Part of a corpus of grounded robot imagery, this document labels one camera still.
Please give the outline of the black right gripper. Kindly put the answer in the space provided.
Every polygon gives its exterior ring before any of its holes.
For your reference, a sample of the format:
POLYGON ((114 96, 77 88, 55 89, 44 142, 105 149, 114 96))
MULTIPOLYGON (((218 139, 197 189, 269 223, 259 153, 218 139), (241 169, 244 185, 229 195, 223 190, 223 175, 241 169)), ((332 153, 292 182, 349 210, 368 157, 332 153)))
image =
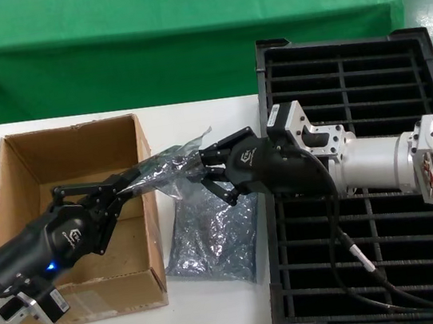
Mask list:
POLYGON ((240 129, 199 151, 205 174, 203 186, 228 205, 239 194, 331 195, 331 180, 320 165, 295 152, 283 156, 267 138, 256 137, 251 127, 240 129), (226 164, 225 169, 219 166, 226 164), (231 183, 228 190, 222 183, 231 183))

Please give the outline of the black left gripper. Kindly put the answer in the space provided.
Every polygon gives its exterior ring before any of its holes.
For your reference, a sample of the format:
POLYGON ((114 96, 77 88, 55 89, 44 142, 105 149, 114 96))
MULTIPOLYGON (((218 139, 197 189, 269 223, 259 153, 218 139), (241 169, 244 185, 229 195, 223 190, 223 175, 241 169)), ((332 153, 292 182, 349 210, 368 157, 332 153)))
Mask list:
POLYGON ((52 282, 84 255, 104 255, 121 210, 133 197, 123 190, 139 175, 133 167, 100 182, 55 186, 51 194, 57 208, 0 247, 0 298, 27 290, 38 280, 52 282), (62 206, 67 196, 82 199, 78 205, 62 206))

